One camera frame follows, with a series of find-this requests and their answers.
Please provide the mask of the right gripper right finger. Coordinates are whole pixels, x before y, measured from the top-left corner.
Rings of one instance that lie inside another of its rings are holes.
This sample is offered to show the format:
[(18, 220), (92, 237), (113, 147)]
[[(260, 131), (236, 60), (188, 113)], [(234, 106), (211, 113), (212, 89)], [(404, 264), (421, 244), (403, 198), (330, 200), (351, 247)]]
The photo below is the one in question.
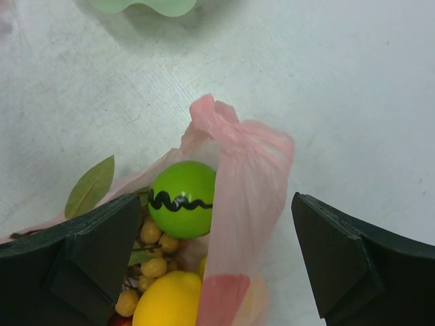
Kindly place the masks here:
[(434, 246), (306, 194), (294, 195), (292, 216), (327, 325), (434, 324)]

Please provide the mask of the red fake apple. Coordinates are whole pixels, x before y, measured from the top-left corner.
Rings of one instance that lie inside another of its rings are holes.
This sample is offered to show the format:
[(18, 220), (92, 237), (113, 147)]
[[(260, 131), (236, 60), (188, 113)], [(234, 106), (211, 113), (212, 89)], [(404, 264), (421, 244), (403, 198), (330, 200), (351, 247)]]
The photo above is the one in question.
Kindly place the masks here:
[(109, 320), (108, 326), (132, 326), (132, 317), (123, 317), (119, 314), (114, 314)]

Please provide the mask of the yellow fake pear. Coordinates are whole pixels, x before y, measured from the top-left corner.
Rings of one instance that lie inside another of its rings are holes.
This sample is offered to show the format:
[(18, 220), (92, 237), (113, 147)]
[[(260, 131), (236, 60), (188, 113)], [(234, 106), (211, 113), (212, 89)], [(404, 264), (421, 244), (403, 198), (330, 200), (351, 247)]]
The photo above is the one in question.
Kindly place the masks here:
[(141, 296), (133, 325), (195, 325), (202, 281), (194, 272), (172, 271), (155, 280)]

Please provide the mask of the yellow fake lemon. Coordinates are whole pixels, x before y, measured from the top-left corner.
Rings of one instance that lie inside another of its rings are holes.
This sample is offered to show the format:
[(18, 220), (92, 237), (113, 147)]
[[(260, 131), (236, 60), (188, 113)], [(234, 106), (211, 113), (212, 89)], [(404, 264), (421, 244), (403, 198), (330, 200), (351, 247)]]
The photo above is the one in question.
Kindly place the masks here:
[(198, 264), (198, 268), (197, 268), (197, 273), (200, 277), (201, 280), (203, 280), (204, 278), (204, 273), (205, 273), (205, 266), (207, 263), (207, 256), (205, 255), (199, 262)]

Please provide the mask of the green striped melon ball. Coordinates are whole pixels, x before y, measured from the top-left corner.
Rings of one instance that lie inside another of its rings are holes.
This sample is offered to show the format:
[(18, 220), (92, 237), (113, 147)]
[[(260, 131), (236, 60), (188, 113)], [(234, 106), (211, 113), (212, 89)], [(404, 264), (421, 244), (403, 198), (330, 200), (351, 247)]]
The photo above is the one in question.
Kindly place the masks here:
[(216, 172), (197, 161), (170, 165), (153, 181), (148, 209), (169, 236), (189, 240), (210, 232)]

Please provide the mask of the pink plastic bag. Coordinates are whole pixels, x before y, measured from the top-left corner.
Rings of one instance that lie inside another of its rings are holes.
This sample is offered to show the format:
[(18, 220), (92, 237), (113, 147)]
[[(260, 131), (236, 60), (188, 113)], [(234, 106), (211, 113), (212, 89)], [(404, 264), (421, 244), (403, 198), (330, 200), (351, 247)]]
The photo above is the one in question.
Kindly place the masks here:
[[(210, 94), (190, 106), (181, 144), (148, 170), (114, 179), (93, 166), (54, 220), (1, 240), (2, 325), (107, 325), (132, 317), (141, 296), (172, 271), (197, 273), (206, 255), (195, 325), (264, 325), (270, 303), (262, 256), (283, 212), (292, 139), (240, 121)], [(178, 239), (148, 209), (155, 178), (181, 161), (216, 172), (210, 232)]]

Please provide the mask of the green wavy plate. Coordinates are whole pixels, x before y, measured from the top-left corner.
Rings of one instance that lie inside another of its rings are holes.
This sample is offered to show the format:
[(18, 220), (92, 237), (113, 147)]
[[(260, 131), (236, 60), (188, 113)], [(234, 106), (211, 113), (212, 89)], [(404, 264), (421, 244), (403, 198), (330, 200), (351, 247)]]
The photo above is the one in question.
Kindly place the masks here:
[(129, 7), (139, 6), (161, 16), (174, 18), (188, 13), (197, 0), (89, 0), (88, 3), (106, 14), (117, 14)]

